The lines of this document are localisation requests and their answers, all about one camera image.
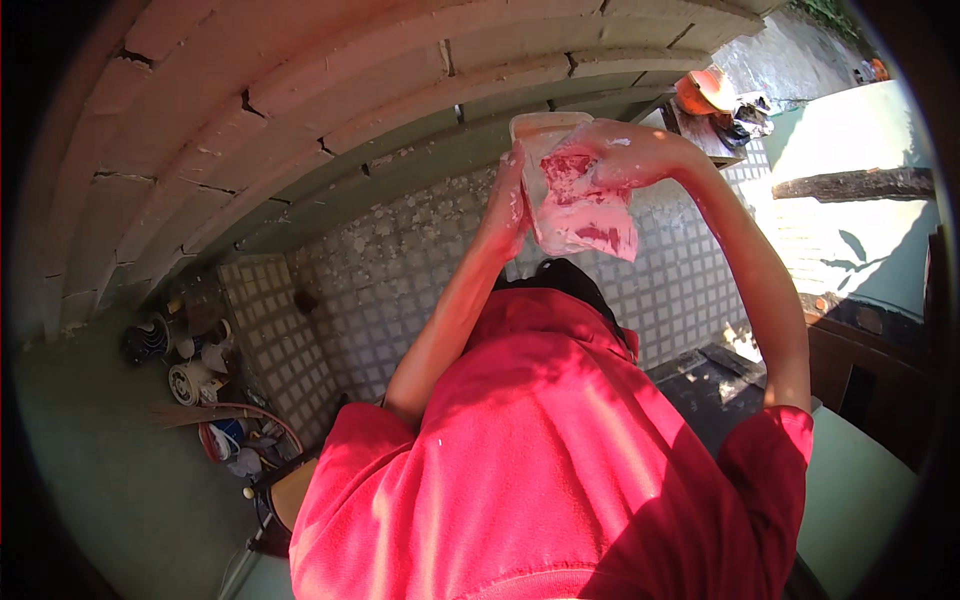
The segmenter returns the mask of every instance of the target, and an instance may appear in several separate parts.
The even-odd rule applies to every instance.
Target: person
[[[597,119],[555,153],[591,156],[599,186],[686,189],[766,363],[764,408],[714,461],[565,261],[498,283],[529,225],[515,144],[385,408],[348,404],[326,439],[290,544],[299,599],[780,597],[813,428],[789,274],[683,138]]]

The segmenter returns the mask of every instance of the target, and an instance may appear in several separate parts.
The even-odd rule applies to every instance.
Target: red shirt
[[[306,598],[779,598],[813,419],[777,407],[714,461],[594,309],[494,292],[419,434],[341,410],[290,545]]]

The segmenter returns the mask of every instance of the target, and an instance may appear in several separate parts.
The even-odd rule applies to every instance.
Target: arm
[[[622,141],[630,140],[629,145]],[[730,264],[756,344],[767,366],[764,405],[810,412],[809,346],[793,280],[709,158],[673,133],[597,119],[556,152],[597,156],[593,183],[644,187],[672,178],[693,198]]]
[[[523,246],[529,227],[520,192],[519,143],[500,158],[487,211],[437,307],[387,386],[384,406],[417,428],[440,376],[460,358],[503,265]]]

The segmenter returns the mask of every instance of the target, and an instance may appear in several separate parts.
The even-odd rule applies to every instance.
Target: wooden table
[[[740,147],[731,150],[724,145],[713,131],[709,117],[693,116],[680,110],[673,100],[665,103],[660,109],[663,113],[663,124],[669,132],[682,135],[703,150],[717,169],[724,169],[741,160],[747,159],[747,149]]]

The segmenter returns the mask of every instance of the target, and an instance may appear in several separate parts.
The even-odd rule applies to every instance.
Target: green wall
[[[146,421],[150,406],[174,400],[163,364],[121,361],[132,321],[108,311],[53,345],[18,352],[24,426],[64,525],[121,596],[211,598],[256,531],[246,480],[209,462],[196,426]]]

